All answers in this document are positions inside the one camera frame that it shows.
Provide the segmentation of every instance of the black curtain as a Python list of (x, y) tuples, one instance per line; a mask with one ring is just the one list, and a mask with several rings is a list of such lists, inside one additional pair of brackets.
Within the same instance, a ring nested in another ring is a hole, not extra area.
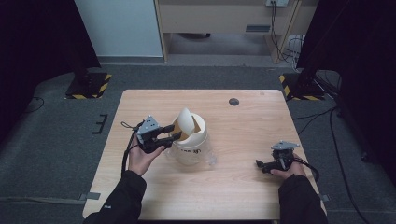
[(395, 11), (393, 0), (320, 0), (298, 67), (320, 59), (318, 69), (341, 75), (337, 103), (362, 149), (396, 185)]
[(0, 142), (40, 82), (74, 72), (64, 41), (85, 68), (100, 67), (74, 0), (0, 0)]

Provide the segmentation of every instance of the hazard tape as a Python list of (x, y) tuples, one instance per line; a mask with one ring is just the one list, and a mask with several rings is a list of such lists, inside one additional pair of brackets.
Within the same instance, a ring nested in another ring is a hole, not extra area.
[(300, 96), (296, 97), (293, 96), (290, 92), (290, 87), (285, 79), (285, 77), (282, 75), (279, 77), (280, 82), (282, 83), (283, 91), (285, 92), (286, 100), (324, 100), (324, 97), (321, 96), (310, 96), (310, 95), (305, 95), (305, 96)]
[(108, 82), (110, 81), (112, 75), (107, 74), (105, 79), (102, 82), (101, 88), (99, 92), (96, 92), (95, 94), (72, 94), (72, 95), (66, 95), (66, 99), (76, 99), (76, 100), (84, 100), (84, 99), (95, 99), (95, 98), (100, 98), (102, 95), (105, 93), (105, 90), (107, 88)]

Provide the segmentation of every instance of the hand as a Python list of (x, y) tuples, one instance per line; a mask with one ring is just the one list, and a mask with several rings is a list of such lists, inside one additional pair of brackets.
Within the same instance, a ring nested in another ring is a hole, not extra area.
[[(297, 156), (297, 154), (295, 154), (295, 153), (293, 153), (293, 156), (294, 156), (294, 158), (300, 158), (299, 156)], [(302, 164), (300, 164), (299, 162), (297, 162), (297, 161), (294, 161), (292, 164), (291, 164), (291, 166), (290, 166), (290, 168), (289, 168), (289, 170), (288, 171), (280, 171), (280, 170), (271, 170), (271, 174), (272, 175), (276, 175), (276, 176), (280, 176), (280, 177), (282, 177), (283, 179), (287, 179), (287, 178), (289, 178), (291, 175), (304, 175), (304, 176), (306, 176), (306, 174), (305, 174), (305, 171), (304, 171), (304, 168), (303, 168), (303, 165)]]
[(146, 154), (146, 152), (144, 152), (138, 145), (137, 137), (135, 135), (134, 139), (132, 140), (132, 146), (136, 145), (137, 147), (133, 147), (129, 152), (128, 170), (133, 171), (141, 176), (149, 169), (152, 161), (154, 161), (154, 159), (165, 150), (165, 147), (158, 147), (150, 154)]

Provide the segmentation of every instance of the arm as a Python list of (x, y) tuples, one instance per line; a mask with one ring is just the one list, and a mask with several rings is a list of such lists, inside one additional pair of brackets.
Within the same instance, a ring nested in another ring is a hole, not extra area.
[(280, 221), (282, 224), (328, 223), (320, 206), (320, 198), (306, 178), (303, 166), (294, 162), (288, 171), (272, 170), (271, 174), (285, 179), (279, 188)]
[[(137, 146), (136, 137), (133, 146)], [(118, 185), (106, 199), (98, 213), (89, 215), (84, 224), (134, 224), (140, 216), (142, 199), (146, 191), (146, 181), (141, 177), (152, 161), (163, 152), (164, 147), (146, 154), (140, 147), (129, 152), (128, 171), (122, 175)]]

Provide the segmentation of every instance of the light wood tabletop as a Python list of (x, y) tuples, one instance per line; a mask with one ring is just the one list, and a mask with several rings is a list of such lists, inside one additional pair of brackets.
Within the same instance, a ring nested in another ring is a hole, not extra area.
[[(239, 105), (230, 105), (235, 98)], [(271, 146), (284, 140), (301, 144), (281, 91), (272, 90), (129, 90), (120, 105), (83, 216), (97, 212), (120, 180), (123, 151), (131, 129), (148, 115), (161, 126), (187, 107), (206, 124), (215, 165), (186, 166), (163, 152), (143, 175), (148, 187), (140, 219), (231, 220), (279, 219), (277, 191), (282, 180), (263, 174), (255, 160), (273, 161)], [(306, 160), (303, 146), (295, 148)], [(305, 171), (318, 191), (311, 171)]]

